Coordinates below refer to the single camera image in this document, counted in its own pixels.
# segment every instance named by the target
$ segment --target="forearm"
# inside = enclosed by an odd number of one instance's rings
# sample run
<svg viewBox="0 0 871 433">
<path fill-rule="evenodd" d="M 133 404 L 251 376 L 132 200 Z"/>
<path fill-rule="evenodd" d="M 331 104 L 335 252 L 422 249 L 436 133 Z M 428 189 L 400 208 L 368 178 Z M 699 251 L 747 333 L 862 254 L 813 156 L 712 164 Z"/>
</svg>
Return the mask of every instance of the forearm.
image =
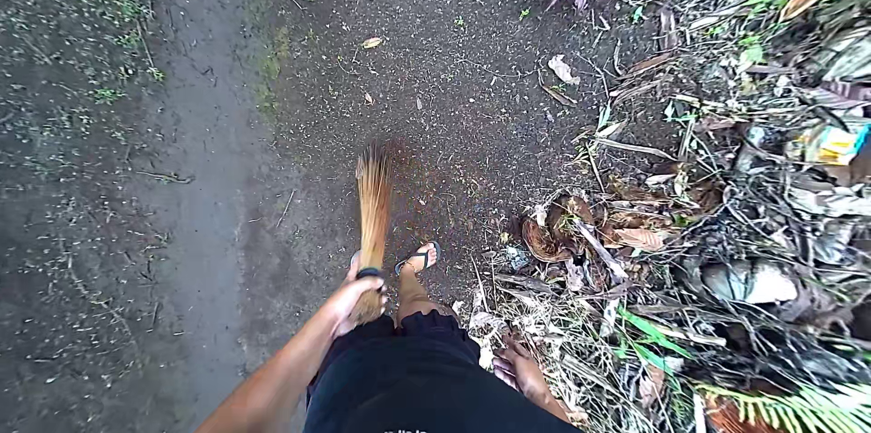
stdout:
<svg viewBox="0 0 871 433">
<path fill-rule="evenodd" d="M 557 398 L 554 397 L 553 394 L 550 394 L 550 392 L 547 394 L 541 394 L 541 396 L 529 397 L 529 400 L 553 416 L 556 416 L 567 423 L 569 422 L 569 416 L 565 416 L 563 407 L 559 405 Z"/>
<path fill-rule="evenodd" d="M 338 320 L 318 312 L 215 409 L 197 433 L 269 431 L 289 418 L 333 342 Z"/>
</svg>

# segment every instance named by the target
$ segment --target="debris pile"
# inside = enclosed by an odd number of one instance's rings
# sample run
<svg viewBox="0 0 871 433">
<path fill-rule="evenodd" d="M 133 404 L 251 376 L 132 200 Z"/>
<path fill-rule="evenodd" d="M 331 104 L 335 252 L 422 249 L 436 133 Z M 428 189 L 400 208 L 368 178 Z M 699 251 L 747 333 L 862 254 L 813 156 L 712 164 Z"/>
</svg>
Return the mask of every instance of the debris pile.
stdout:
<svg viewBox="0 0 871 433">
<path fill-rule="evenodd" d="M 573 163 L 600 190 L 557 190 L 485 252 L 495 307 L 475 313 L 473 332 L 485 349 L 507 332 L 525 341 L 574 424 L 871 430 L 871 21 L 858 11 L 869 0 L 820 1 L 755 8 L 786 24 L 757 31 L 768 60 L 716 52 L 724 97 L 666 95 L 676 155 L 620 142 L 627 123 L 610 118 L 673 86 L 664 69 L 688 67 L 664 40 L 671 50 L 624 74 L 575 139 Z M 746 27 L 752 5 L 696 16 L 687 36 L 736 16 Z M 787 31 L 801 39 L 784 43 Z M 573 80 L 563 56 L 548 65 Z M 645 182 L 603 178 L 601 149 L 662 163 Z"/>
</svg>

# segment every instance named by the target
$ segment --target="person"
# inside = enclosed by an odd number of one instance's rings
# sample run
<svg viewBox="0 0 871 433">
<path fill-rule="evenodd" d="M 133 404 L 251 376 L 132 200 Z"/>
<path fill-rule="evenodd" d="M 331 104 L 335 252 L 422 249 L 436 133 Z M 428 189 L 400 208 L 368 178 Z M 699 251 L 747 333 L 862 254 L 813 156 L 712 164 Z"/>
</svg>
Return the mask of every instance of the person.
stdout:
<svg viewBox="0 0 871 433">
<path fill-rule="evenodd" d="M 417 281 L 440 256 L 428 243 L 396 265 L 396 322 L 382 311 L 354 328 L 357 299 L 384 284 L 357 280 L 354 255 L 339 289 L 197 433 L 279 431 L 307 387 L 307 433 L 577 431 L 535 360 L 511 338 L 493 359 L 494 373 L 480 367 L 480 349 L 455 313 Z"/>
</svg>

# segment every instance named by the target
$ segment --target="fingers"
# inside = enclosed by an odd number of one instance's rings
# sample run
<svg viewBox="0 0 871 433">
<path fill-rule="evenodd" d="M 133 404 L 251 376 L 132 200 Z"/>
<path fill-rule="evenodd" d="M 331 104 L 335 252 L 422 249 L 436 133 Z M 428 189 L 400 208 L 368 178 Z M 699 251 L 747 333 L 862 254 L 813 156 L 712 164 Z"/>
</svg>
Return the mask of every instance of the fingers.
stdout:
<svg viewBox="0 0 871 433">
<path fill-rule="evenodd" d="M 499 358 L 498 356 L 496 356 L 496 357 L 493 358 L 492 363 L 493 363 L 493 369 L 494 369 L 494 370 L 495 370 L 495 369 L 502 369 L 502 370 L 508 372 L 509 374 L 512 374 L 512 375 L 515 374 L 515 372 L 514 372 L 514 365 L 511 364 L 511 362 L 508 361 L 508 360 L 504 360 L 504 359 Z"/>
<path fill-rule="evenodd" d="M 526 348 L 524 348 L 523 346 L 521 346 L 520 344 L 518 344 L 517 341 L 514 340 L 514 338 L 508 336 L 505 339 L 505 345 L 509 349 L 514 350 L 514 352 L 519 354 L 522 358 L 525 358 L 527 360 L 532 359 L 532 355 L 529 354 L 529 351 Z"/>
<path fill-rule="evenodd" d="M 495 355 L 506 360 L 510 363 L 514 363 L 515 360 L 522 358 L 516 351 L 512 348 L 499 349 L 495 351 Z"/>
<path fill-rule="evenodd" d="M 359 280 L 351 281 L 347 284 L 350 292 L 354 294 L 362 294 L 367 290 L 380 290 L 384 286 L 384 279 L 376 276 L 366 276 Z"/>
<path fill-rule="evenodd" d="M 514 375 L 509 374 L 509 373 L 506 372 L 505 370 L 502 370 L 502 369 L 499 369 L 499 368 L 494 368 L 494 369 L 493 369 L 493 374 L 494 374 L 496 377 L 498 377 L 499 380 L 501 380 L 502 382 L 508 384 L 509 387 L 511 387 L 512 389 L 515 389 L 517 392 L 520 392 L 520 389 L 517 388 L 517 379 L 514 377 Z"/>
<path fill-rule="evenodd" d="M 351 266 L 347 270 L 347 276 L 345 276 L 345 280 L 352 281 L 357 279 L 357 271 L 360 271 L 360 250 L 354 253 L 354 256 L 351 256 Z"/>
</svg>

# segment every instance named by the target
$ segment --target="broom bristles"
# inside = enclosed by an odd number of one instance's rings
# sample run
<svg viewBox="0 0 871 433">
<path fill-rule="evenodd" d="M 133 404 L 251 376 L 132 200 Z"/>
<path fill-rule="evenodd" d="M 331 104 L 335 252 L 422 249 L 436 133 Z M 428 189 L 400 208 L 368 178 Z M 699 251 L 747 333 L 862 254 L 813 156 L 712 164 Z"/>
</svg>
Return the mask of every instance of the broom bristles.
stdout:
<svg viewBox="0 0 871 433">
<path fill-rule="evenodd" d="M 390 218 L 390 157 L 373 141 L 357 160 L 357 191 L 360 193 L 360 268 L 381 270 L 384 240 Z"/>
</svg>

